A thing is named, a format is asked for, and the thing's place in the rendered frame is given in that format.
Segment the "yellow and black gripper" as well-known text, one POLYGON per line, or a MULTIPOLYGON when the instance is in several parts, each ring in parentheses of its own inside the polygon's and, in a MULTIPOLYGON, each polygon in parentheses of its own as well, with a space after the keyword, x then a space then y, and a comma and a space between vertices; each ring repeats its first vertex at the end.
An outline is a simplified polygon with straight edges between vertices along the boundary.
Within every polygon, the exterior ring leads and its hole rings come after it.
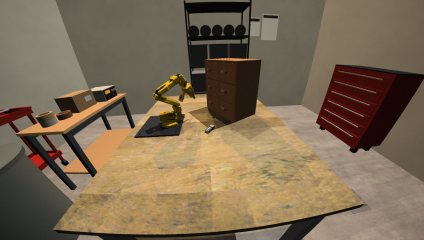
POLYGON ((186 86, 181 87, 181 90, 183 91, 183 93, 180 93, 178 101, 183 102, 185 93, 188 93, 191 98, 193 97, 194 99, 196 99, 194 95, 194 90, 189 83, 187 83, 186 86))

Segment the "dark brown wooden chest of drawers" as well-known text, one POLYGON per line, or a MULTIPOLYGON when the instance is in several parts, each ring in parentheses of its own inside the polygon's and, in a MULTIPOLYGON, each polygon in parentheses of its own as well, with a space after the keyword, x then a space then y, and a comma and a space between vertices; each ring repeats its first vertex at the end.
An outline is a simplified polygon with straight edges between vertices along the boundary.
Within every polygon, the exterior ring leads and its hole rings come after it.
POLYGON ((227 100, 224 100, 228 103, 234 105, 234 116, 233 121, 227 118, 232 122, 237 122, 247 117, 250 117, 256 113, 256 105, 257 105, 257 97, 258 97, 258 89, 259 89, 259 80, 260 80, 260 71, 261 71, 261 59, 244 59, 244 58, 235 58, 236 61, 232 59, 225 58, 216 58, 216 59, 205 59, 205 80, 206 80, 206 98, 208 96, 207 93, 207 78, 217 80, 218 81, 218 112, 208 107, 208 99, 207 99, 207 107, 216 113, 220 114, 220 98, 219 96, 219 83, 225 82, 229 84, 235 85, 235 94, 234 94, 234 103, 231 103, 227 100), (206 77, 206 61, 218 61, 218 79, 206 77), (235 66, 235 83, 219 80, 219 64, 220 62, 236 62, 235 66))

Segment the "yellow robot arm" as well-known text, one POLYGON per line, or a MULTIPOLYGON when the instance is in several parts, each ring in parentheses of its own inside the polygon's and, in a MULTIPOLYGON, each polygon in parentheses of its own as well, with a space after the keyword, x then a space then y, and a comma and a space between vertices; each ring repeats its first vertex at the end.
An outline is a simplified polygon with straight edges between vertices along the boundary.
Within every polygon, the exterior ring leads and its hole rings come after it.
POLYGON ((169 81, 167 81, 165 84, 157 88, 155 90, 155 93, 153 93, 152 95, 152 98, 157 101, 161 101, 161 102, 173 105, 172 108, 174 111, 171 111, 171 112, 163 111, 160 115, 161 120, 163 122, 162 127, 163 128, 166 127, 168 129, 178 126, 177 122, 179 122, 180 119, 182 118, 182 107, 180 103, 177 102, 176 100, 173 100, 164 96, 162 97, 162 95, 177 84, 179 84, 181 87, 185 87, 187 85, 187 81, 181 74, 173 75, 169 79, 170 79, 169 81))

